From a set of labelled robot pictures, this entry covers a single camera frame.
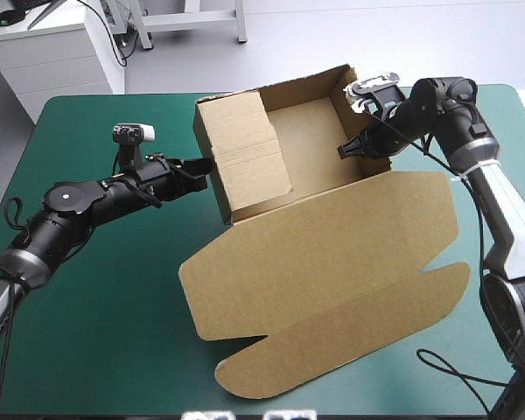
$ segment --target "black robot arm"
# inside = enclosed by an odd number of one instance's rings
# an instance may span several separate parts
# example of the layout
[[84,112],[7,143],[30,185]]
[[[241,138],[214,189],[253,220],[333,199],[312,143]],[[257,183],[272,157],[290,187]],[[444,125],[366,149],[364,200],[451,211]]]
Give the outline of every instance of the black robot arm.
[[98,181],[61,182],[48,190],[41,210],[24,226],[0,255],[0,335],[14,305],[32,290],[46,285],[56,269],[86,244],[100,225],[207,187],[209,159],[180,160],[162,153],[140,151],[142,141],[153,141],[153,128],[142,124],[115,126],[120,173]]
[[476,107],[477,85],[462,77],[419,80],[409,98],[386,73],[346,87],[355,112],[371,115],[341,158],[393,156],[436,138],[452,172],[470,187],[494,244],[483,261],[480,301],[507,359],[516,369],[490,418],[525,420],[525,201],[500,168],[500,146]]

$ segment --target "white cabinet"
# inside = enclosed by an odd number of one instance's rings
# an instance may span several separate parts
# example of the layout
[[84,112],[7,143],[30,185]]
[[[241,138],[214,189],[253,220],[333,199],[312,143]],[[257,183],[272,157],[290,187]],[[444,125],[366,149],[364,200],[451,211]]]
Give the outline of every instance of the white cabinet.
[[[104,18],[98,0],[87,0]],[[0,11],[8,2],[0,0]],[[24,22],[0,27],[0,72],[36,122],[45,103],[60,95],[124,93],[124,69],[109,35],[87,7],[70,1],[27,31],[45,8]]]

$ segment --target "cardboard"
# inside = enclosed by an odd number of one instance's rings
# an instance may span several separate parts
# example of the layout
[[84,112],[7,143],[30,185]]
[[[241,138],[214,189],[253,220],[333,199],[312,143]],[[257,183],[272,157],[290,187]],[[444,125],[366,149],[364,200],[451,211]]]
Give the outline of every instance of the cardboard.
[[216,368],[238,396],[276,396],[431,326],[465,291],[464,263],[421,272],[458,234],[446,176],[338,157],[368,123],[342,93],[354,78],[340,66],[197,104],[234,225],[179,275],[202,339],[266,336]]

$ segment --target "table surface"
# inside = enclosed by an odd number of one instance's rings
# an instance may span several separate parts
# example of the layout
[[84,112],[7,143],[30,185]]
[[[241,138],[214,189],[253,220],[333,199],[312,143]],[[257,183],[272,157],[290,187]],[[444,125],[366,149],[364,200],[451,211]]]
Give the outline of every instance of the table surface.
[[[10,26],[0,26],[0,41],[6,39],[16,39],[44,35],[46,33],[74,31],[84,27],[86,18],[86,7],[82,4],[70,0],[62,4],[57,10],[35,25],[30,31],[27,26],[41,14],[47,5],[36,7],[29,11],[25,20]],[[0,0],[0,12],[11,8],[8,0]]]
[[[73,96],[49,101],[4,197],[24,199],[25,219],[54,182],[101,179],[116,152],[120,121],[155,126],[144,152],[200,155],[192,130],[202,94]],[[482,86],[479,108],[502,145],[501,165],[525,197],[525,111],[508,86]],[[396,170],[437,170],[414,150]],[[233,410],[260,414],[314,408],[327,414],[477,414],[459,379],[432,371],[415,351],[440,352],[471,375],[512,374],[478,300],[478,234],[473,205],[452,186],[458,239],[429,266],[467,261],[472,278],[455,310],[436,325],[336,369],[277,398],[235,397],[214,379],[216,364],[249,339],[204,342],[196,334],[179,265],[226,227],[211,186],[98,228],[80,254],[20,307],[1,411],[46,414],[176,414]],[[0,252],[14,236],[0,211]],[[479,386],[489,405],[498,388]]]

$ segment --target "cable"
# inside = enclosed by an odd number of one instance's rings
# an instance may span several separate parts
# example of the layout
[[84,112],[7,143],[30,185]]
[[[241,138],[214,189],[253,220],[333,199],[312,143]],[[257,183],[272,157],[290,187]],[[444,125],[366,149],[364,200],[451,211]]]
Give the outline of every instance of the cable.
[[[97,18],[101,21],[101,23],[103,24],[103,28],[105,28],[105,32],[107,33],[107,36],[108,36],[108,39],[109,39],[109,42],[111,44],[111,50],[113,50],[113,54],[115,55],[115,59],[116,59],[116,62],[119,64],[119,66],[121,67],[126,67],[128,65],[127,63],[127,58],[130,57],[130,55],[132,55],[134,53],[134,49],[136,48],[136,41],[135,41],[135,44],[134,44],[134,48],[133,48],[133,51],[131,54],[129,54],[127,57],[124,56],[123,52],[121,51],[121,49],[118,47],[118,45],[115,43],[115,40],[113,39],[113,37],[111,37],[111,31],[109,30],[109,27],[107,26],[107,24],[105,23],[105,21],[103,20],[102,18],[102,15],[99,14],[99,12],[94,9],[92,6],[90,6],[89,4],[87,4],[86,2],[84,2],[83,0],[76,0],[76,2],[78,2],[79,4],[83,4],[84,6],[86,6],[88,9],[90,9],[96,16]],[[116,53],[116,51],[118,50],[118,52],[121,54],[121,58],[122,60],[119,58],[118,54]]]
[[[372,118],[374,118],[377,122],[379,123],[382,123],[383,125],[385,125],[386,127],[390,128],[393,132],[395,132],[396,134],[398,134],[398,136],[403,139],[406,143],[408,143],[409,145],[413,146],[415,149],[421,151],[426,157],[434,160],[436,163],[438,163],[439,165],[441,165],[444,169],[446,169],[448,172],[452,173],[453,175],[456,175],[458,176],[459,173],[457,171],[455,171],[453,168],[451,168],[448,164],[446,164],[445,162],[443,162],[441,159],[439,159],[437,156],[435,155],[432,155],[429,150],[426,148],[426,147],[421,147],[420,145],[414,143],[414,141],[412,139],[410,139],[409,137],[405,136],[399,129],[393,127],[391,124],[389,124],[388,122],[382,120],[380,117],[378,117],[377,115],[373,115],[372,113],[368,112],[368,111],[364,111],[363,114],[367,115],[367,116],[370,116]],[[429,145],[428,145],[428,141],[423,141],[423,145],[424,146],[428,146],[429,148]],[[485,254],[485,244],[484,244],[484,217],[482,215],[482,210],[480,208],[480,203],[479,203],[479,199],[476,195],[476,193],[474,192],[473,188],[470,186],[470,184],[468,183],[468,181],[466,180],[466,178],[464,179],[461,179],[461,183],[465,186],[466,190],[469,192],[469,194],[471,195],[471,198],[472,198],[472,202],[475,206],[475,209],[476,209],[476,212],[477,212],[477,217],[478,217],[478,223],[479,223],[479,280],[480,280],[480,292],[482,293],[482,295],[484,296],[484,300],[486,302],[486,305],[487,305],[487,308],[488,308],[488,311],[490,312],[490,315],[492,317],[492,319],[494,319],[494,321],[496,322],[496,325],[498,326],[498,328],[500,329],[500,331],[502,332],[503,336],[506,338],[506,341],[507,343],[510,345],[510,348],[513,350],[515,356],[517,357],[517,359],[519,360],[519,362],[521,363],[521,367],[525,370],[525,360],[522,358],[522,355],[521,353],[519,352],[519,350],[517,349],[517,347],[515,346],[515,343],[512,341],[512,339],[509,337],[508,333],[506,332],[506,330],[503,328],[503,326],[501,325],[501,322],[498,320],[498,318],[495,316],[495,311],[494,311],[494,308],[492,307],[492,303],[490,302],[490,300],[488,299],[487,297],[487,293],[486,293],[486,287],[484,285],[484,282],[482,281],[482,278],[484,277],[484,254]],[[432,354],[434,357],[437,357],[436,354],[434,354],[433,352],[431,352],[430,354]],[[470,376],[470,375],[463,375],[461,374],[459,371],[457,371],[457,374],[455,374],[454,372],[454,375],[456,375],[457,377],[459,377],[462,381],[466,380],[466,379],[470,379],[472,380],[473,377]],[[480,398],[479,400],[481,401],[482,398],[480,397],[480,395],[478,394],[478,392],[476,392],[476,390],[473,390],[473,386],[470,384],[470,383],[466,383],[467,387],[475,394],[475,396],[477,398]],[[482,405],[483,405],[483,408],[486,407],[486,404],[483,403],[483,401],[481,401]]]
[[65,263],[66,261],[68,261],[69,259],[73,258],[74,256],[76,256],[76,254],[78,254],[89,242],[89,240],[91,239],[91,236],[94,234],[95,232],[95,227],[91,227],[88,231],[87,231],[87,236],[86,236],[86,239],[83,240],[83,242],[80,244],[80,246],[78,246],[78,248],[76,248],[74,251],[72,251],[71,254],[68,254],[67,256],[64,257],[64,260],[62,260],[62,263]]
[[482,405],[482,408],[486,412],[486,415],[490,416],[490,409],[488,408],[488,406],[487,406],[486,402],[484,401],[484,399],[480,396],[479,392],[467,380],[467,378],[466,378],[467,375],[461,374],[455,367],[453,367],[453,365],[449,361],[447,361],[446,359],[441,357],[439,354],[436,354],[434,352],[431,352],[430,350],[424,350],[424,349],[421,348],[420,350],[416,351],[416,357],[418,359],[420,359],[420,361],[422,361],[423,363],[427,364],[428,366],[432,366],[433,368],[439,368],[436,365],[434,365],[433,363],[429,363],[426,359],[424,359],[422,357],[422,353],[430,354],[431,356],[433,356],[436,359],[438,359],[439,361],[441,361],[444,365],[446,365],[450,369],[449,372],[451,372],[451,375],[457,376],[466,385],[466,387],[471,390],[471,392],[474,394],[474,396],[476,396],[477,400],[479,400],[480,404]]
[[116,164],[118,162],[118,159],[119,159],[119,152],[115,153],[115,159],[113,160],[113,167],[111,168],[111,177],[113,175],[115,175],[115,171],[116,171]]
[[14,282],[10,279],[8,286],[8,318],[6,320],[6,335],[3,342],[2,359],[0,361],[0,398],[2,397],[2,390],[4,389],[4,377],[6,375],[6,365],[8,364],[8,353],[10,352],[11,332],[14,325]]
[[455,371],[453,370],[450,370],[450,369],[445,369],[444,367],[441,367],[439,365],[436,365],[435,363],[432,363],[431,361],[429,360],[426,360],[423,356],[422,356],[422,353],[426,353],[426,354],[429,354],[433,357],[435,357],[436,359],[438,359],[439,361],[441,361],[443,358],[436,352],[433,352],[431,350],[428,350],[426,348],[420,348],[418,350],[416,350],[416,357],[424,364],[424,365],[427,365],[429,366],[430,368],[433,368],[433,369],[436,369],[438,370],[439,372],[443,372],[444,374],[447,374],[447,375],[452,375],[452,376],[457,376],[458,378],[465,378],[469,381],[475,381],[475,382],[480,382],[480,383],[484,383],[486,385],[491,385],[493,387],[500,387],[500,388],[513,388],[513,389],[523,389],[525,390],[525,387],[522,387],[520,385],[511,385],[510,383],[508,382],[500,382],[500,381],[492,381],[490,379],[486,379],[486,378],[480,378],[478,376],[472,376],[472,375],[469,375],[469,374],[464,374],[463,372],[460,372],[460,371],[457,371],[457,373],[455,373]]

